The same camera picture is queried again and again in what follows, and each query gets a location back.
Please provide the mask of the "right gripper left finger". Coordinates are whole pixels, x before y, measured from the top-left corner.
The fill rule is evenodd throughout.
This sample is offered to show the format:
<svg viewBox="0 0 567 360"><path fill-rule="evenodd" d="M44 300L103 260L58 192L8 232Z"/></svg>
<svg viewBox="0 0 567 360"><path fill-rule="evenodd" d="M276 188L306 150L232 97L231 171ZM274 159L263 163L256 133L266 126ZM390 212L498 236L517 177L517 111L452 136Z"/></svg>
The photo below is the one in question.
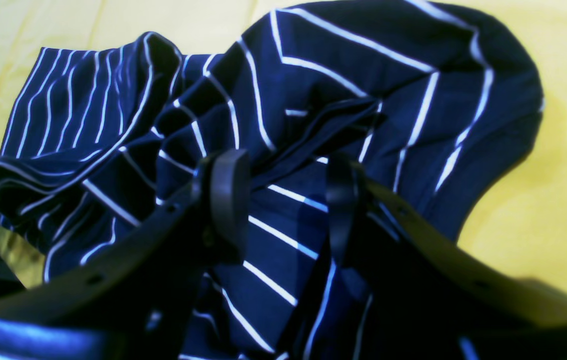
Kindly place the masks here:
<svg viewBox="0 0 567 360"><path fill-rule="evenodd" d="M1 297L0 360L176 359L206 269L243 262L249 197L247 150L203 158L124 240Z"/></svg>

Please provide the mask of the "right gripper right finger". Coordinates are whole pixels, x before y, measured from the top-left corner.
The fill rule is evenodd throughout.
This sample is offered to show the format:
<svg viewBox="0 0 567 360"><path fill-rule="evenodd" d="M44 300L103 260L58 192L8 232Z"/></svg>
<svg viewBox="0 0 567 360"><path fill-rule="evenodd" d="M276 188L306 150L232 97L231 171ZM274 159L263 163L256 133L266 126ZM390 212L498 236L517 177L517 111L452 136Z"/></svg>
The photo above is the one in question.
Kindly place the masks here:
<svg viewBox="0 0 567 360"><path fill-rule="evenodd" d="M567 300L474 259L409 203L331 156L330 253L372 295L377 360L567 360Z"/></svg>

